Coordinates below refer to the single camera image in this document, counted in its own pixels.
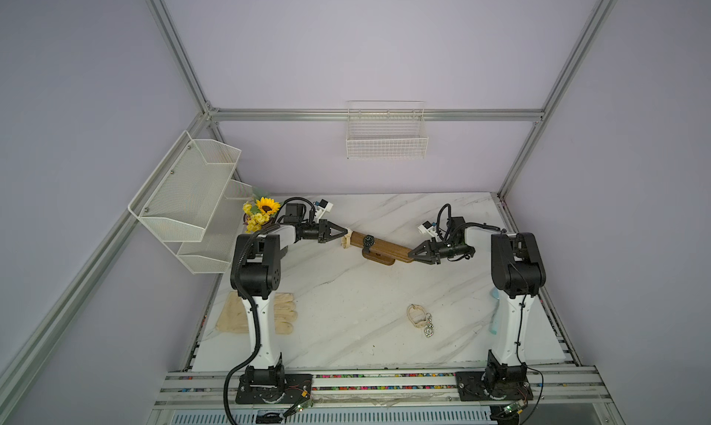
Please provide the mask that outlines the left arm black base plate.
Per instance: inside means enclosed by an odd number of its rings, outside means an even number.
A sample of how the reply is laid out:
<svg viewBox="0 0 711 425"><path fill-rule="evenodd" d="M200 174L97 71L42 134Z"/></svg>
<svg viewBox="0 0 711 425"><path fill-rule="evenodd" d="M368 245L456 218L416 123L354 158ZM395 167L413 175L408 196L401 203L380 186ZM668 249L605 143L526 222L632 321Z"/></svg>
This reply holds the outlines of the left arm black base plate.
<svg viewBox="0 0 711 425"><path fill-rule="evenodd" d="M308 373L286 373L271 377L265 371L244 374L234 402L237 405L292 405L310 396L313 375Z"/></svg>

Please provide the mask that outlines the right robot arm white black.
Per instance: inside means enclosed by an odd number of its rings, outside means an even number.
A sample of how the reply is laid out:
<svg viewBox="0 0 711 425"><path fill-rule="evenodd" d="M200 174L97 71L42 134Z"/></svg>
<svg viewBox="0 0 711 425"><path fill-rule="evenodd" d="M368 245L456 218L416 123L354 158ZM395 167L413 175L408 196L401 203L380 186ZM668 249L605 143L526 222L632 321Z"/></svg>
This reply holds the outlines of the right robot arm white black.
<svg viewBox="0 0 711 425"><path fill-rule="evenodd" d="M472 258L483 235L490 235L486 243L498 293L496 343L488 351L483 373L459 373L460 393L469 399L486 396L504 400L514 395L529 399L525 339L531 310L546 282L535 236L530 232L510 234L504 228L467 222L462 217L448 219L445 228L425 221L418 230L429 239L410 250L408 257L428 265Z"/></svg>

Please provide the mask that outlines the wooden watch stand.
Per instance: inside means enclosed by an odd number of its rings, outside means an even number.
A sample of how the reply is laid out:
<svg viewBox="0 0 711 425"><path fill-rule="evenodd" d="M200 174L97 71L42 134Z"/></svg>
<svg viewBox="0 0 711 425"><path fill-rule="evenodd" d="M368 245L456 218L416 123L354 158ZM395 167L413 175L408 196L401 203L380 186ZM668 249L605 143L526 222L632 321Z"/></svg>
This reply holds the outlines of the wooden watch stand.
<svg viewBox="0 0 711 425"><path fill-rule="evenodd" d="M364 255L362 253L362 240L366 235L367 234L362 234L362 232L353 232L351 239L351 247L358 248L361 251L362 257L366 258L366 260L370 260L384 266L392 266L397 261L403 263L413 262L408 255L410 248L381 240L375 236L375 245L370 249L370 254Z"/></svg>

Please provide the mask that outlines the beige band watch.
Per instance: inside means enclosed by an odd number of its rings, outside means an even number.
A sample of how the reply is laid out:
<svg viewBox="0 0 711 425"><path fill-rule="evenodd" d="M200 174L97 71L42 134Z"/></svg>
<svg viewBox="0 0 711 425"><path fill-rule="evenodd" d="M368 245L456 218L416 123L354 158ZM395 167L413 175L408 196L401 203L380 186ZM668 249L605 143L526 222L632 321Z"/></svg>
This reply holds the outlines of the beige band watch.
<svg viewBox="0 0 711 425"><path fill-rule="evenodd" d="M352 234L353 234L353 231L351 229L348 229L346 234L342 237L342 247L343 248L351 247Z"/></svg>

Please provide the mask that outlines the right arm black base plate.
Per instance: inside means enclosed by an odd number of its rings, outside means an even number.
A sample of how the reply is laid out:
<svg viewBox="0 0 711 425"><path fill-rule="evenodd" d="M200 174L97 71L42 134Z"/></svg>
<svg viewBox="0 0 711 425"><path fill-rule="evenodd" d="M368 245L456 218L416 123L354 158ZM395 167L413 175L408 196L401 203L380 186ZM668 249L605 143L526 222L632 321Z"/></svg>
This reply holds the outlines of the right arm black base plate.
<svg viewBox="0 0 711 425"><path fill-rule="evenodd" d="M525 373L505 371L458 371L455 385L461 401L518 401L533 400L533 391Z"/></svg>

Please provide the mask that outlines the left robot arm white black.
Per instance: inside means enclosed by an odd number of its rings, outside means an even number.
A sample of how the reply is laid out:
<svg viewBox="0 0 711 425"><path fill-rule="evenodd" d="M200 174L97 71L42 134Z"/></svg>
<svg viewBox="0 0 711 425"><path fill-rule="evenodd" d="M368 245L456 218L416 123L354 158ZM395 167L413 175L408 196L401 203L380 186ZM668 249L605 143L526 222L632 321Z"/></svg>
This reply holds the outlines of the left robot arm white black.
<svg viewBox="0 0 711 425"><path fill-rule="evenodd" d="M288 247L302 240L326 244L348 230L324 218L333 204L305 197L279 203L263 197L244 205L246 232L237 236L230 270L231 288L243 302L251 354L230 369L222 389L227 421L237 423L231 406L286 405L285 412L268 412L261 423L282 423L313 404L313 376L288 373L276 344L276 291L281 261Z"/></svg>

